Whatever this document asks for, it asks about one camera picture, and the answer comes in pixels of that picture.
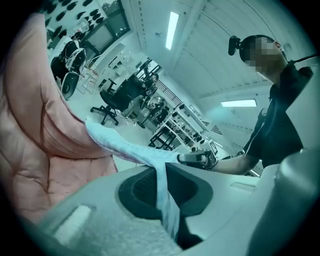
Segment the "black office chair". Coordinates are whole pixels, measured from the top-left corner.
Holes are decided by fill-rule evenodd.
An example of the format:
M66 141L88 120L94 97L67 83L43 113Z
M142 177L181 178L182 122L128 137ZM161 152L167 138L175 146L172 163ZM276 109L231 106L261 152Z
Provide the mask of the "black office chair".
M118 103L119 101L115 102L114 100L111 99L111 95L108 94L105 90L100 91L100 96L103 99L103 101L107 104L106 107L101 106L101 107L92 107L90 109L90 112L93 112L94 110L98 110L100 112L103 112L104 118L101 122L102 125L105 124L105 120L107 118L107 116L110 116L114 121L115 121L115 125L117 126L119 124L118 120L116 119L117 113L116 110L120 110L123 111L126 109L125 106L123 106L122 104L120 105L120 103Z

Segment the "pink quilted fabric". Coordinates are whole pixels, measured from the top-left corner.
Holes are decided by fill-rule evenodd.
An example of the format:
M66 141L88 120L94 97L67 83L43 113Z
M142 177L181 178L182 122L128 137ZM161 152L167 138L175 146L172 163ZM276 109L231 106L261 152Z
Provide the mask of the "pink quilted fabric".
M116 172L111 153L89 137L60 94L46 45L44 15L33 14L0 76L0 177L18 213L33 222L86 183Z

